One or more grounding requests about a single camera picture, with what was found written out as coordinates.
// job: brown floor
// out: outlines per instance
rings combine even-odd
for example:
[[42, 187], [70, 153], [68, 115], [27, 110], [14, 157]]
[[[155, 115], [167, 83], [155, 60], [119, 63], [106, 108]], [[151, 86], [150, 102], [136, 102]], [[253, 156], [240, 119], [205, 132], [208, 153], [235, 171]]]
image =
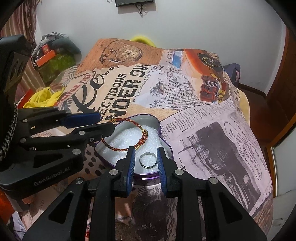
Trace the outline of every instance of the brown floor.
[[272, 112], [272, 109], [268, 106], [263, 96], [248, 90], [241, 90], [248, 98], [250, 104], [250, 126], [262, 149], [267, 167], [269, 168], [265, 147], [281, 132], [286, 125], [286, 121]]

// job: striped curtain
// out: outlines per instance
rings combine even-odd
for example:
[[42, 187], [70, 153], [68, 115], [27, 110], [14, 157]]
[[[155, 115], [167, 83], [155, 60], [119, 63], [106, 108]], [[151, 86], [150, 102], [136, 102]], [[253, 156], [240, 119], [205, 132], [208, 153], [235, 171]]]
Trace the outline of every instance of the striped curtain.
[[[33, 44], [35, 43], [36, 30], [36, 7], [40, 0], [25, 0], [11, 15], [9, 20], [0, 32], [0, 37], [23, 34], [26, 39]], [[36, 90], [43, 87], [44, 83], [32, 65], [31, 60], [28, 61], [23, 78], [18, 85], [16, 100], [24, 95], [29, 89]]]

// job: red and gold cord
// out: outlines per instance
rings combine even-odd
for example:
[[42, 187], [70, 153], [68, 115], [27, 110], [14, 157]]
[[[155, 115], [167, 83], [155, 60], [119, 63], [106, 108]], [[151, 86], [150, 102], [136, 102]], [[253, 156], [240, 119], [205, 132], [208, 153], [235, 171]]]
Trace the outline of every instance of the red and gold cord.
[[[136, 125], [137, 127], [139, 127], [142, 131], [142, 138], [138, 141], [137, 144], [134, 145], [135, 150], [138, 150], [140, 148], [140, 146], [144, 145], [145, 141], [148, 138], [148, 131], [145, 130], [144, 128], [142, 128], [137, 122], [135, 122], [134, 120], [131, 119], [125, 119], [125, 118], [112, 118], [109, 122], [111, 123], [115, 123], [115, 122], [119, 122], [119, 121], [129, 121], [131, 123], [133, 123], [134, 125]], [[113, 150], [113, 151], [127, 151], [128, 148], [124, 148], [124, 149], [119, 149], [119, 148], [115, 148], [110, 146], [109, 144], [106, 143], [106, 141], [104, 140], [104, 138], [102, 138], [102, 142], [104, 143], [105, 146], [107, 146], [109, 149]]]

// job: ring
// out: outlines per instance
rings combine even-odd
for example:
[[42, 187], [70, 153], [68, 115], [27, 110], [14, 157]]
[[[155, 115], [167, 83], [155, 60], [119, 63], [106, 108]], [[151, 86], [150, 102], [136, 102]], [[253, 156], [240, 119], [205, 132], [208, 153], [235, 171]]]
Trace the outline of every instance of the ring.
[[[147, 166], [143, 165], [143, 163], [141, 163], [141, 158], [142, 158], [143, 156], [146, 156], [146, 155], [151, 155], [151, 156], [154, 156], [154, 157], [155, 157], [156, 162], [155, 162], [155, 164], [154, 164], [153, 166], [149, 166], [149, 167], [147, 167]], [[151, 169], [151, 168], [153, 168], [153, 167], [156, 166], [156, 164], [157, 164], [157, 157], [156, 157], [156, 155], [155, 155], [154, 153], [151, 153], [151, 152], [145, 152], [144, 154], [142, 154], [142, 155], [140, 156], [139, 162], [140, 162], [140, 165], [141, 165], [142, 167], [144, 167], [144, 168], [146, 168], [146, 169]]]

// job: pink curtain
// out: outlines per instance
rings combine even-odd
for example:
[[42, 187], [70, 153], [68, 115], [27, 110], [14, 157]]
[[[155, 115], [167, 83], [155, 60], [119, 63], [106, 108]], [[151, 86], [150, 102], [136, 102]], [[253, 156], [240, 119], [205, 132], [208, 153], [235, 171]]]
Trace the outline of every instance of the pink curtain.
[[[33, 44], [33, 48], [35, 48], [36, 7], [39, 1], [25, 0], [6, 22], [0, 32], [0, 37], [23, 34]], [[44, 83], [38, 71], [34, 69], [31, 60], [29, 60], [23, 78], [18, 86], [16, 100], [22, 97], [29, 89], [35, 91], [43, 86]]]

